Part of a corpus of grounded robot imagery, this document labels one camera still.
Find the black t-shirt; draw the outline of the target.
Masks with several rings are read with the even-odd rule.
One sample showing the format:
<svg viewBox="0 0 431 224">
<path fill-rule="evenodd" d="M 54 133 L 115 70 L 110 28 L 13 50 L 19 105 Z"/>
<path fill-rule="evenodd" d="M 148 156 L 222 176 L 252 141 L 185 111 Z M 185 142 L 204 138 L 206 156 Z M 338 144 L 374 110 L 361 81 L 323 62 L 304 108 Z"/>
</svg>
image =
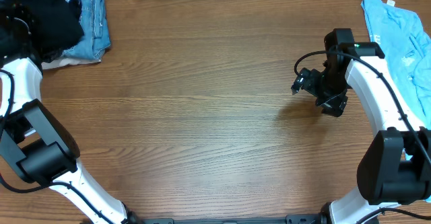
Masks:
<svg viewBox="0 0 431 224">
<path fill-rule="evenodd" d="M 1 0 L 1 64 L 50 63 L 84 37 L 80 0 Z"/>
</svg>

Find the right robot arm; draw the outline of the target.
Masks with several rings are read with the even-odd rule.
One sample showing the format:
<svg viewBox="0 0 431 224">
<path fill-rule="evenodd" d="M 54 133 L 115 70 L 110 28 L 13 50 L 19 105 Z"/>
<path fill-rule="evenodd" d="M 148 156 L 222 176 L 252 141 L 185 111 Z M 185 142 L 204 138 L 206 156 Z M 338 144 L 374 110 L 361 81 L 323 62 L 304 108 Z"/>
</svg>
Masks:
<svg viewBox="0 0 431 224">
<path fill-rule="evenodd" d="M 324 44 L 323 71 L 295 68 L 293 94 L 307 91 L 323 114 L 339 117 L 352 89 L 374 139 L 358 165 L 353 190 L 317 214 L 288 215 L 287 223 L 378 223 L 386 213 L 430 220 L 403 210 L 430 198 L 430 129 L 399 93 L 384 52 L 375 42 L 355 42 L 349 28 L 329 32 Z"/>
</svg>

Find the light blue t-shirt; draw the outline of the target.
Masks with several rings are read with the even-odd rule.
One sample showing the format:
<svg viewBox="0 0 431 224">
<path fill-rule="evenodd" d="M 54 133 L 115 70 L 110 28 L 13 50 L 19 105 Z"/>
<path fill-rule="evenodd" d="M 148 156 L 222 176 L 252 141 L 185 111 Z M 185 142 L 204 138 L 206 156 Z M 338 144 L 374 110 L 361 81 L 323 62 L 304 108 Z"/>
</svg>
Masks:
<svg viewBox="0 0 431 224">
<path fill-rule="evenodd" d="M 379 44 L 403 99 L 430 128 L 430 36 L 417 13 L 388 0 L 362 0 L 372 42 Z"/>
</svg>

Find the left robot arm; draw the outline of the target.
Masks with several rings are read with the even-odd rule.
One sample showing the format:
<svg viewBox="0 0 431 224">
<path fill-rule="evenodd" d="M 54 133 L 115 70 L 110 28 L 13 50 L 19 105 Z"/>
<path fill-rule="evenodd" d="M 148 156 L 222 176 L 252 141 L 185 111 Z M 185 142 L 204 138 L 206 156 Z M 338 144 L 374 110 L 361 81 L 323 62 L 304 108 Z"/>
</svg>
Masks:
<svg viewBox="0 0 431 224">
<path fill-rule="evenodd" d="M 93 179 L 66 128 L 44 107 L 42 65 L 32 45 L 34 18 L 20 4 L 1 6 L 1 156 L 24 182 L 6 189 L 26 194 L 50 188 L 72 202 L 91 223 L 140 223 L 141 219 Z"/>
</svg>

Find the folded blue denim jeans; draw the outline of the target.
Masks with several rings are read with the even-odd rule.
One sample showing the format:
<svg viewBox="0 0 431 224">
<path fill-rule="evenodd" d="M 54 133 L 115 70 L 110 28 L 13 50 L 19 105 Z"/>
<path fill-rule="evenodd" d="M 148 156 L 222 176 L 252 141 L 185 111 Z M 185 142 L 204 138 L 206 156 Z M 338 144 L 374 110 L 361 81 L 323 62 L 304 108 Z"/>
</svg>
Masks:
<svg viewBox="0 0 431 224">
<path fill-rule="evenodd" d="M 75 46 L 64 50 L 62 56 L 100 62 L 111 45 L 105 0 L 81 0 L 79 23 L 84 36 Z"/>
</svg>

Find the folded white garment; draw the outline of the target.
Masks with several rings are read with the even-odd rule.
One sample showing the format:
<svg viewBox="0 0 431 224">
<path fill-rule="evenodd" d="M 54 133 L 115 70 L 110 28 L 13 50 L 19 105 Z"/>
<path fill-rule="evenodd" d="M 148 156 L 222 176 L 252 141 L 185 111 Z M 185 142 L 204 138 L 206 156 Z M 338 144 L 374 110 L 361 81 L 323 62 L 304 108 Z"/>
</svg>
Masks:
<svg viewBox="0 0 431 224">
<path fill-rule="evenodd" d="M 43 70 L 56 69 L 59 67 L 74 66 L 74 65 L 87 65 L 92 63 L 100 63 L 100 59 L 74 59 L 74 58 L 59 58 L 51 61 L 50 63 L 42 63 Z"/>
</svg>

